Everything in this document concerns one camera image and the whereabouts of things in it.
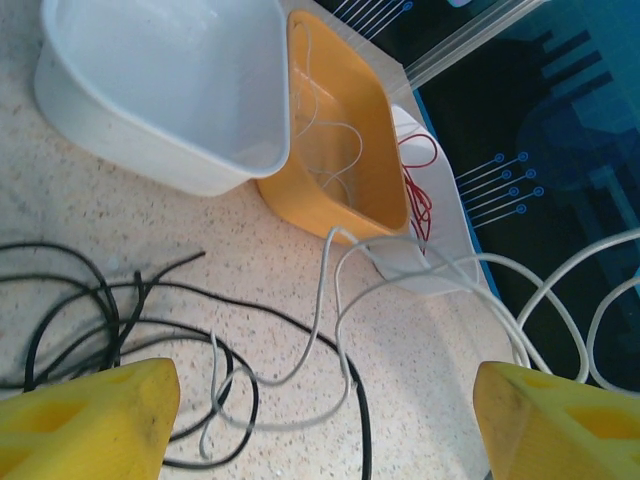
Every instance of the white plastic container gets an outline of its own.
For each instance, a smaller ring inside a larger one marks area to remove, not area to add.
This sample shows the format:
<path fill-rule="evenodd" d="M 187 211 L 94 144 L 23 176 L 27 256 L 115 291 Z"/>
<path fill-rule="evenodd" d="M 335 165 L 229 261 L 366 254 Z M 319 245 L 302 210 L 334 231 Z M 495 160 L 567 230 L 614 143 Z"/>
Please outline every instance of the white plastic container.
<path fill-rule="evenodd" d="M 44 0 L 41 16 L 36 98 L 73 143 L 203 196 L 286 162 L 278 0 Z"/>
<path fill-rule="evenodd" d="M 392 107 L 393 120 L 398 140 L 416 133 L 429 135 L 411 115 L 402 108 Z M 431 198 L 433 208 L 431 210 L 431 234 L 428 245 L 451 259 L 473 255 L 473 245 L 469 237 L 469 229 L 458 196 L 453 172 L 449 161 L 442 148 L 438 147 L 438 155 L 433 164 L 426 168 L 411 170 L 413 181 L 422 188 Z M 404 165 L 420 165 L 433 158 L 433 145 L 426 138 L 415 138 L 401 145 L 400 158 Z M 394 265 L 396 268 L 407 272 L 417 272 L 429 267 L 437 267 L 443 261 L 433 253 L 427 251 L 422 254 L 416 245 L 408 242 L 390 242 L 371 246 L 371 252 L 384 262 L 384 265 Z M 380 263 L 376 268 L 382 276 L 388 280 L 398 276 L 398 272 L 391 271 Z M 460 268 L 471 278 L 472 282 L 479 281 L 479 265 L 477 261 L 471 261 L 460 265 Z M 449 269 L 443 272 L 449 278 L 459 278 Z M 435 277 L 417 277 L 397 282 L 397 285 L 424 295 L 441 295 L 460 290 L 451 283 Z"/>

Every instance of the granite countertop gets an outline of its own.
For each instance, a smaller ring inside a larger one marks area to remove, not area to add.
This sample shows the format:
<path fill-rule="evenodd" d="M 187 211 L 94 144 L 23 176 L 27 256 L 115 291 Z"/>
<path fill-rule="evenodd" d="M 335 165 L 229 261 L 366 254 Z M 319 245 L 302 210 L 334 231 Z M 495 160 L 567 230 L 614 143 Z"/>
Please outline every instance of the granite countertop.
<path fill-rule="evenodd" d="M 204 259 L 170 278 L 265 303 L 310 324 L 323 241 L 276 217 L 253 182 L 217 198 L 189 196 L 99 160 L 45 123 L 32 87 L 42 40 L 39 4 L 0 0 L 0 241 L 44 238 L 67 244 L 92 258 L 110 279 L 131 278 L 138 268 L 152 275 L 171 260 L 204 249 Z M 325 15 L 310 0 L 283 4 Z M 358 42 L 344 27 L 332 26 Z M 365 45 L 360 52 L 385 83 L 403 75 L 375 47 Z M 408 86 L 392 100 L 419 117 Z M 342 251 L 332 251 L 332 266 Z M 2 255 L 1 273 L 48 270 L 87 277 L 58 255 Z M 344 295 L 353 297 L 379 280 L 371 262 L 355 255 L 343 276 Z M 0 287 L 0 376 L 24 362 L 34 325 L 63 291 L 49 284 Z M 126 311 L 131 292 L 122 292 L 119 301 Z M 327 298 L 325 307 L 322 331 L 332 336 L 334 299 Z M 302 334 L 277 319 L 174 291 L 153 293 L 146 313 L 214 328 L 268 376 L 292 368 L 305 343 Z M 68 340 L 93 315 L 88 303 L 67 309 L 47 333 L 45 350 Z M 510 347 L 478 301 L 463 293 L 422 298 L 386 287 L 358 305 L 344 331 L 369 397 L 374 478 L 484 478 L 488 467 L 471 405 L 472 386 L 478 364 L 509 360 Z M 145 332 L 141 327 L 137 335 Z M 176 343 L 146 355 L 170 356 L 177 365 L 182 388 L 177 426 L 208 409 L 212 358 L 206 346 Z M 260 420 L 307 418 L 333 405 L 340 394 L 337 358 L 318 345 L 296 381 L 282 389 L 262 389 Z M 232 413 L 246 415 L 248 396 L 246 382 L 238 382 L 229 400 Z M 212 432 L 216 458 L 228 454 L 242 436 L 218 421 Z M 170 446 L 168 455 L 198 460 L 197 437 Z M 256 433 L 227 467 L 200 473 L 165 468 L 161 478 L 355 479 L 360 462 L 358 405 L 352 395 L 322 426 Z"/>

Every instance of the red wire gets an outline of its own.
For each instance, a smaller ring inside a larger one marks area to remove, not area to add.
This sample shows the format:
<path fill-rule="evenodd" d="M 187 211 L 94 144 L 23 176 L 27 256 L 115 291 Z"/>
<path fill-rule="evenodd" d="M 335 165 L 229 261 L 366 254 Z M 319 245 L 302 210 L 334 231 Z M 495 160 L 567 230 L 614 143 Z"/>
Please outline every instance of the red wire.
<path fill-rule="evenodd" d="M 403 145 L 404 143 L 408 142 L 409 140 L 413 140 L 414 138 L 426 138 L 431 142 L 434 150 L 433 158 L 427 163 L 402 166 L 404 171 L 404 181 L 407 186 L 407 194 L 409 197 L 409 205 L 411 206 L 411 212 L 413 213 L 411 226 L 413 227 L 418 239 L 427 242 L 429 240 L 429 237 L 431 236 L 431 210 L 433 208 L 433 202 L 431 201 L 429 195 L 427 195 L 427 193 L 413 181 L 409 170 L 414 168 L 425 168 L 429 165 L 432 165 L 438 158 L 438 146 L 433 138 L 424 133 L 416 133 L 415 135 L 410 135 L 402 141 L 398 142 L 398 146 Z M 425 249 L 420 248 L 420 250 L 424 255 Z"/>

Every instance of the plastic tub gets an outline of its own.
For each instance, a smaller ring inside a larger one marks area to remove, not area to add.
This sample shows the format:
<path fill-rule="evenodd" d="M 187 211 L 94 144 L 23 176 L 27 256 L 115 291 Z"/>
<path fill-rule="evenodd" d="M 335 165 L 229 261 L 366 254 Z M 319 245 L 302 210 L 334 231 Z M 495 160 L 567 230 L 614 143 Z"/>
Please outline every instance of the plastic tub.
<path fill-rule="evenodd" d="M 427 130 L 402 108 L 394 105 L 392 111 L 399 140 L 416 133 L 429 135 Z M 400 146 L 400 156 L 405 165 L 420 165 L 425 162 L 425 159 L 433 158 L 434 144 L 438 149 L 433 164 L 410 171 L 413 181 L 429 195 L 433 203 L 431 234 L 427 245 L 452 259 L 473 255 L 475 252 L 453 172 L 442 148 L 435 139 L 433 141 L 434 143 L 431 143 L 426 138 L 415 138 Z M 394 265 L 399 270 L 413 272 L 443 264 L 437 255 L 429 251 L 423 255 L 416 245 L 408 242 L 373 245 L 371 252 L 384 261 L 384 265 L 376 263 L 376 268 L 388 280 L 398 276 L 398 272 L 391 271 L 385 265 Z M 460 268 L 472 282 L 479 281 L 478 262 L 466 262 L 460 264 Z M 444 274 L 450 278 L 458 278 L 458 275 L 450 270 L 445 271 Z M 424 295 L 441 295 L 459 290 L 445 280 L 435 277 L 412 278 L 397 282 L 397 285 Z"/>
<path fill-rule="evenodd" d="M 358 238 L 407 232 L 404 180 L 391 108 L 380 81 L 313 15 L 292 12 L 287 32 L 291 153 L 282 170 L 258 181 L 263 198 L 279 216 L 320 237 L 336 225 Z M 352 129 L 326 122 L 357 130 L 362 155 L 340 181 L 323 188 L 326 172 L 344 169 L 359 150 Z M 346 241 L 340 236 L 337 240 Z"/>
<path fill-rule="evenodd" d="M 203 196 L 284 165 L 277 0 L 44 0 L 41 15 L 36 98 L 73 143 Z"/>

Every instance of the speckled countertop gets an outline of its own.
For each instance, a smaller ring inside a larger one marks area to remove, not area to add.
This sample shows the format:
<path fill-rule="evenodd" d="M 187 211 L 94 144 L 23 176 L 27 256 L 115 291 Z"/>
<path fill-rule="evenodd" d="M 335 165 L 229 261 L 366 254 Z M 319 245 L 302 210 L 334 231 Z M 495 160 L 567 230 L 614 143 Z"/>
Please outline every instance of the speckled countertop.
<path fill-rule="evenodd" d="M 284 1 L 324 11 L 310 1 Z M 33 73 L 42 34 L 39 0 L 0 0 L 0 241 L 46 238 L 78 248 L 110 278 L 152 274 L 166 262 L 204 249 L 205 259 L 171 276 L 227 295 L 272 305 L 309 324 L 315 302 L 322 240 L 288 225 L 245 184 L 218 198 L 170 190 L 74 147 L 51 129 L 33 99 Z M 344 29 L 340 33 L 350 37 Z M 402 70 L 375 47 L 361 53 L 383 82 Z M 411 92 L 392 98 L 419 117 Z M 336 247 L 332 265 L 342 251 Z M 57 271 L 85 275 L 55 255 L 3 255 L 0 271 Z M 367 259 L 355 256 L 344 275 L 352 297 L 379 280 Z M 59 286 L 0 288 L 0 376 L 23 362 L 31 330 L 59 298 Z M 131 294 L 120 298 L 123 308 Z M 322 330 L 333 332 L 326 301 Z M 55 348 L 91 318 L 90 305 L 64 312 L 44 345 Z M 305 338 L 276 319 L 208 303 L 179 293 L 153 293 L 148 315 L 215 328 L 260 373 L 288 371 Z M 138 335 L 144 334 L 141 328 Z M 487 460 L 471 406 L 474 375 L 482 360 L 508 360 L 502 329 L 471 296 L 421 298 L 387 287 L 360 303 L 345 326 L 348 351 L 366 387 L 372 414 L 374 478 L 484 478 Z M 211 353 L 175 344 L 153 354 L 171 356 L 182 387 L 178 425 L 208 408 Z M 306 418 L 340 395 L 336 357 L 318 346 L 290 386 L 263 389 L 261 420 Z M 247 411 L 246 385 L 234 389 L 232 413 Z M 214 456 L 225 456 L 241 432 L 216 422 Z M 197 460 L 197 438 L 169 448 L 172 457 Z M 257 433 L 230 466 L 215 472 L 163 469 L 162 479 L 359 478 L 357 402 L 327 424 L 291 434 Z"/>

